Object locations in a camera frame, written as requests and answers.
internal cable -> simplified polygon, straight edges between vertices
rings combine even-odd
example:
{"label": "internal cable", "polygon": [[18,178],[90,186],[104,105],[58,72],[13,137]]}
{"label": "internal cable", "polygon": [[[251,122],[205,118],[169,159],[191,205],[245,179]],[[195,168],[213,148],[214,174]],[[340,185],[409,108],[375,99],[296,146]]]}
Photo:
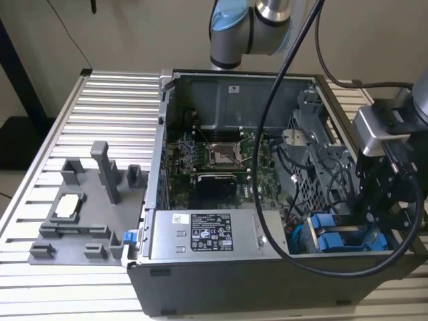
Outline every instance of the internal cable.
{"label": "internal cable", "polygon": [[[328,182],[328,185],[327,185],[327,192],[326,192],[327,193],[327,201],[328,201],[328,204],[331,205],[331,206],[334,206],[332,204],[332,201],[331,201],[331,198],[330,198],[330,194],[331,194],[331,191],[332,191],[333,183],[336,180],[336,178],[340,174],[342,174],[342,173],[346,173],[346,175],[348,176],[348,181],[349,181],[348,182],[349,183],[349,195],[352,197],[352,199],[355,198],[355,189],[354,189],[354,185],[352,184],[352,175],[350,174],[350,171],[348,169],[339,169],[338,171],[336,171],[333,174],[332,178],[330,179],[330,182]],[[340,182],[340,186],[343,189],[345,189],[343,182]]]}
{"label": "internal cable", "polygon": [[0,192],[0,195],[3,197],[6,197],[7,199],[12,199],[12,196],[9,196],[8,194]]}
{"label": "internal cable", "polygon": [[79,45],[74,41],[72,35],[70,35],[70,33],[68,32],[68,29],[67,29],[65,23],[62,21],[62,19],[61,19],[60,15],[58,14],[58,12],[55,10],[55,7],[52,5],[51,1],[50,0],[46,0],[46,2],[49,3],[50,7],[52,8],[53,12],[57,16],[58,20],[60,21],[60,23],[64,27],[64,29],[65,29],[65,31],[66,31],[69,39],[74,43],[74,45],[76,46],[76,48],[80,51],[80,53],[82,54],[83,58],[85,58],[86,62],[88,63],[89,67],[91,69],[93,69],[91,63],[89,62],[89,60],[87,59],[87,57],[85,56],[85,54],[83,53],[83,51],[80,49]]}
{"label": "internal cable", "polygon": [[298,180],[297,180],[297,175],[296,174],[294,174],[292,176],[292,181],[294,183],[294,186],[296,187],[296,192],[294,193],[293,201],[290,204],[290,208],[288,209],[287,219],[292,214],[293,207],[296,204],[296,201],[297,201],[297,198],[299,197],[299,192],[300,192],[300,188],[299,188],[299,184],[298,184]]}
{"label": "internal cable", "polygon": [[299,261],[295,260],[291,256],[289,256],[279,245],[276,243],[276,240],[273,238],[272,234],[270,233],[269,227],[266,223],[265,217],[263,215],[263,210],[261,208],[261,203],[259,200],[259,193],[257,190],[257,160],[259,156],[259,146],[260,146],[260,140],[261,135],[263,133],[263,126],[265,124],[266,118],[268,116],[268,112],[270,109],[270,106],[272,105],[272,101],[275,98],[275,94],[278,91],[278,88],[280,87],[281,81],[284,78],[288,68],[291,65],[291,62],[296,55],[300,45],[303,42],[303,39],[305,38],[306,34],[308,33],[308,30],[310,29],[310,26],[312,22],[315,20],[315,17],[319,13],[322,5],[324,3],[324,0],[317,0],[315,2],[313,8],[309,12],[309,16],[306,18],[302,30],[300,30],[299,35],[297,36],[297,39],[293,43],[287,57],[284,60],[284,63],[282,64],[281,69],[278,72],[278,75],[276,76],[276,79],[274,81],[274,84],[271,88],[271,91],[269,93],[269,96],[267,97],[263,112],[261,114],[260,123],[257,126],[257,130],[255,132],[255,139],[254,139],[254,149],[253,149],[253,161],[251,163],[251,175],[252,175],[252,187],[253,187],[253,196],[254,196],[254,203],[255,203],[255,210],[257,212],[257,216],[260,221],[261,228],[263,229],[263,232],[265,233],[265,236],[273,249],[276,251],[276,253],[282,257],[283,259],[287,260],[291,264],[294,264],[296,267],[302,268],[306,271],[321,275],[321,276],[328,276],[328,277],[335,277],[335,278],[358,278],[363,276],[371,276],[373,274],[376,274],[380,271],[383,271],[387,267],[389,267],[391,264],[394,264],[409,248],[411,243],[413,242],[416,234],[419,231],[419,227],[421,226],[422,221],[422,213],[423,213],[423,195],[422,190],[419,185],[419,182],[417,180],[417,177],[414,173],[409,173],[404,178],[410,184],[415,192],[415,202],[414,202],[414,213],[415,218],[413,220],[413,223],[411,225],[410,231],[407,234],[406,238],[401,242],[401,244],[396,248],[396,250],[386,258],[386,260],[382,261],[380,264],[367,268],[365,270],[360,271],[351,271],[351,272],[336,272],[336,271],[328,271],[328,270],[319,270],[315,267],[311,267],[308,265],[304,265],[300,263]]}
{"label": "internal cable", "polygon": [[292,175],[293,175],[293,173],[292,173],[292,172],[291,172],[291,170],[287,167],[287,165],[284,163],[284,160],[283,160],[283,158],[282,158],[282,156],[281,156],[281,153],[280,153],[280,149],[279,149],[279,147],[276,149],[276,154],[277,154],[277,156],[278,156],[278,160],[280,161],[280,164],[281,164],[282,168],[287,172],[287,174],[289,174],[289,176],[292,176]]}
{"label": "internal cable", "polygon": [[321,54],[321,48],[320,48],[320,19],[321,19],[321,11],[322,6],[320,9],[320,12],[318,13],[318,16],[315,21],[315,48],[316,48],[316,55],[318,56],[318,60],[320,61],[321,67],[324,70],[324,73],[327,75],[327,77],[330,78],[333,84],[342,87],[342,88],[348,88],[348,89],[363,89],[363,88],[384,88],[384,87],[398,87],[398,88],[406,88],[411,89],[413,87],[413,84],[408,82],[373,82],[368,84],[347,84],[345,82],[338,81],[328,70],[327,65],[324,61],[324,58]]}
{"label": "internal cable", "polygon": [[290,156],[287,155],[287,153],[284,151],[284,149],[282,149],[281,146],[278,146],[277,150],[281,152],[282,156],[286,159],[286,161],[288,161],[290,164],[294,165],[295,167],[298,167],[299,169],[304,169],[305,171],[309,171],[310,169],[313,168],[313,165],[306,166],[306,165],[297,163],[294,159],[292,159]]}

warning label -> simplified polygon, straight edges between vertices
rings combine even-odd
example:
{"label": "warning label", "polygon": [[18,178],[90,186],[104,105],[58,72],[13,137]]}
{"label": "warning label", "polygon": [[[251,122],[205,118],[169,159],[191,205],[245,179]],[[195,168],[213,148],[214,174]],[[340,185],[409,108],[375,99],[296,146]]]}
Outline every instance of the warning label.
{"label": "warning label", "polygon": [[230,214],[191,215],[193,251],[233,251]]}

slotted aluminum surface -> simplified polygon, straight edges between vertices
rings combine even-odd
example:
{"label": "slotted aluminum surface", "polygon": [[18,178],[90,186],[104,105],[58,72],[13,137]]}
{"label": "slotted aluminum surface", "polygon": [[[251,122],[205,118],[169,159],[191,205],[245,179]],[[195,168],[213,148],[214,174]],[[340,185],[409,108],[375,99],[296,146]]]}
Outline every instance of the slotted aluminum surface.
{"label": "slotted aluminum surface", "polygon": [[[346,114],[371,103],[361,90],[330,85]],[[30,266],[32,241],[62,182],[66,157],[94,167],[89,150],[107,140],[109,156],[124,169],[148,170],[158,108],[158,75],[94,72],[74,88],[51,136],[0,220],[0,317],[5,320],[148,319],[122,267]],[[428,245],[428,237],[422,237]],[[380,286],[357,307],[195,316],[200,320],[427,320],[428,264],[408,278]]]}

motherboard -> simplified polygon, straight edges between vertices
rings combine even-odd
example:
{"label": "motherboard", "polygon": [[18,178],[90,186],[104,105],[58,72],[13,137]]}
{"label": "motherboard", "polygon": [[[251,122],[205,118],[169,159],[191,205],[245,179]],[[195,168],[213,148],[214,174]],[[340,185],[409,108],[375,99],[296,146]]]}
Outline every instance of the motherboard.
{"label": "motherboard", "polygon": [[[215,132],[194,126],[167,144],[171,209],[253,209],[252,130]],[[283,210],[281,190],[268,140],[259,151],[258,192],[263,209]]]}

white wall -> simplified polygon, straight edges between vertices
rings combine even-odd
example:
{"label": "white wall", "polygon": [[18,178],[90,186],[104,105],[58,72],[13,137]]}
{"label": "white wall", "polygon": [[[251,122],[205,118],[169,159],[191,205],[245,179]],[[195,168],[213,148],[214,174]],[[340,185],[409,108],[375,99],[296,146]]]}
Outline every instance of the white wall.
{"label": "white wall", "polygon": [[[94,69],[157,72],[210,66],[212,0],[97,0],[96,15],[88,0],[51,2]],[[415,81],[428,66],[427,13],[427,0],[327,0],[321,40],[332,72],[342,79]],[[56,115],[85,60],[46,1],[0,0],[0,17],[47,113]],[[243,69],[274,72],[282,58],[246,57]],[[292,72],[321,72],[313,31]],[[8,108],[22,113],[13,91],[4,90],[5,82],[0,72],[0,101],[11,101]],[[0,121],[12,113],[4,109],[2,104]]]}

